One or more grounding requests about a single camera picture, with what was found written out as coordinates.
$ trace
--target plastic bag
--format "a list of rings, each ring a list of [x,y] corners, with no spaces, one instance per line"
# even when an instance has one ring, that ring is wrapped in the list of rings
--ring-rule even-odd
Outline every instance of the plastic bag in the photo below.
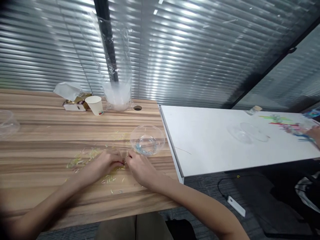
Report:
[[[131,99],[132,69],[129,52],[129,33],[126,24],[98,18],[93,12],[88,13],[87,20],[93,31],[100,37],[106,64],[97,55],[88,31],[81,31],[92,58],[97,66],[102,89],[107,100],[107,110],[125,111],[133,108]]]

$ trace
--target white tabletop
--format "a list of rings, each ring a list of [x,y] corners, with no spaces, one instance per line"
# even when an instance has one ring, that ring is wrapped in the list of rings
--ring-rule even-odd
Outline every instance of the white tabletop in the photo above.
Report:
[[[259,117],[279,114],[293,124],[303,123],[305,118],[299,113],[250,116],[242,110],[176,106],[161,106],[161,111],[182,177],[320,157],[314,143],[301,142],[301,137],[270,124],[272,119]],[[227,128],[241,122],[258,127],[270,138],[267,142],[252,139],[252,144],[239,142]]]

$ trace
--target person's leg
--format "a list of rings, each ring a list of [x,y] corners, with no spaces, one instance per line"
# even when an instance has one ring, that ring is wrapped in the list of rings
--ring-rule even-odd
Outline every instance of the person's leg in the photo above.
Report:
[[[134,240],[136,216],[103,221],[100,223],[95,240]]]
[[[157,213],[137,215],[136,240],[173,240],[163,217]]]

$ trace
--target hand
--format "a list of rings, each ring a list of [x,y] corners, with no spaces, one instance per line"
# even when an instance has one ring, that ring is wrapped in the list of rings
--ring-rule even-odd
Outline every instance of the hand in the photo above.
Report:
[[[306,134],[312,137],[314,140],[319,140],[320,126],[313,126],[309,131],[306,132]]]
[[[83,188],[109,174],[115,167],[123,165],[124,161],[118,150],[103,151],[77,173],[71,181],[76,181]]]
[[[162,182],[164,175],[158,172],[145,156],[129,150],[125,160],[133,177],[142,186],[155,190],[156,186]]]

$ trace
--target wood grain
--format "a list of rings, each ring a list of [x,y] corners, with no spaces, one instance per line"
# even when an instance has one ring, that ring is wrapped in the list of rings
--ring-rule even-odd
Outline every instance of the wood grain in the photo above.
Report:
[[[103,150],[107,144],[126,156],[131,149],[130,133],[143,124],[154,125],[165,135],[156,101],[134,99],[141,111],[105,111],[101,116],[91,111],[66,111],[62,103],[54,93],[0,89],[0,109],[12,111],[20,123],[19,132],[0,144],[0,194],[9,221],[28,212],[75,174],[66,165],[83,149]],[[157,170],[178,180],[167,141],[163,150],[149,159]],[[115,178],[110,184],[98,181],[77,194],[49,229],[177,206],[142,188],[128,169],[117,171]]]

